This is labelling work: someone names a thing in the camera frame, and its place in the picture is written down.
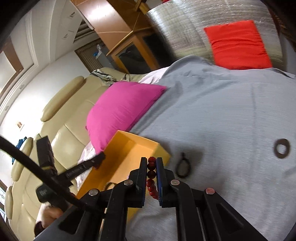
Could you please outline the left hand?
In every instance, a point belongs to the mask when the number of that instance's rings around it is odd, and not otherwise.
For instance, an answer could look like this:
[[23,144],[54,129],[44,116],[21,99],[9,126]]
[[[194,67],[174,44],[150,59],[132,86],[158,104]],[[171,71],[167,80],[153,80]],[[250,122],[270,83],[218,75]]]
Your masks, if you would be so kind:
[[36,219],[34,228],[35,237],[62,215],[63,211],[60,208],[54,207],[49,203],[43,203]]

